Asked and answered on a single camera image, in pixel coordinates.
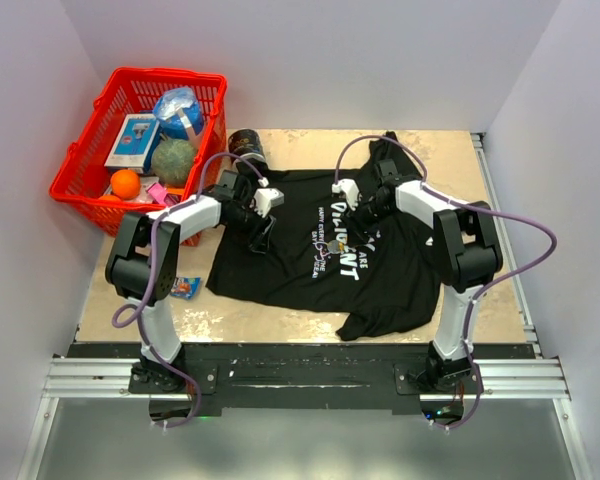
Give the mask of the black t-shirt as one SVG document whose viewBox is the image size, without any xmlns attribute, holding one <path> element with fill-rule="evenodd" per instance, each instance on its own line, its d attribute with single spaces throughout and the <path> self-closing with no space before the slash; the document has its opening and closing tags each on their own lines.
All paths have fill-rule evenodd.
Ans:
<svg viewBox="0 0 600 480">
<path fill-rule="evenodd" d="M 343 341 L 404 333 L 428 324 L 441 282 L 433 269 L 431 230 L 397 213 L 377 226 L 368 243 L 332 253 L 329 243 L 348 241 L 346 204 L 331 193 L 329 170 L 258 170 L 280 190 L 283 205 L 269 249 L 248 249 L 245 235 L 227 228 L 206 286 L 216 295 L 294 310 L 342 312 Z"/>
</svg>

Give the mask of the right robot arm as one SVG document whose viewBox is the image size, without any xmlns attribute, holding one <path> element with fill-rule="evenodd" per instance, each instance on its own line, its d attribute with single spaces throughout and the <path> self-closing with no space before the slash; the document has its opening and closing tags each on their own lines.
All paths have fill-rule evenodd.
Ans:
<svg viewBox="0 0 600 480">
<path fill-rule="evenodd" d="M 449 392 L 475 372 L 473 332 L 484 288 L 503 266 L 493 211 L 485 202 L 467 203 L 447 197 L 412 175 L 402 175 L 395 163 L 376 167 L 378 187 L 363 198 L 353 180 L 339 180 L 332 192 L 344 196 L 348 244 L 371 239 L 379 222 L 408 214 L 432 231 L 434 271 L 444 286 L 438 329 L 428 347 L 416 381 L 439 393 Z"/>
</svg>

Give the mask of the small metal brooch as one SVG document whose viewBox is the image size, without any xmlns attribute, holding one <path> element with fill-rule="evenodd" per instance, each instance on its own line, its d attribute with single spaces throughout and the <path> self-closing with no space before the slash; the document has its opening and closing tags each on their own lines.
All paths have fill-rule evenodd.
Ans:
<svg viewBox="0 0 600 480">
<path fill-rule="evenodd" d="M 346 244 L 338 240 L 331 240 L 327 243 L 327 247 L 331 254 L 341 254 L 345 251 Z"/>
</svg>

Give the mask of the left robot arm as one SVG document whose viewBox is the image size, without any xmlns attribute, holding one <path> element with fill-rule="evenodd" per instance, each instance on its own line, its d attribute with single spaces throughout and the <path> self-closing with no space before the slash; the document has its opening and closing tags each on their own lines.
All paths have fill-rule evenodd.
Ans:
<svg viewBox="0 0 600 480">
<path fill-rule="evenodd" d="M 209 228 L 223 225 L 246 236 L 248 249 L 264 253 L 275 224 L 272 210 L 284 194 L 261 177 L 255 181 L 233 171 L 218 183 L 174 206 L 123 217 L 105 268 L 106 281 L 125 300 L 112 325 L 138 325 L 141 356 L 132 374 L 164 392 L 193 384 L 175 331 L 169 296 L 176 283 L 180 245 Z"/>
</svg>

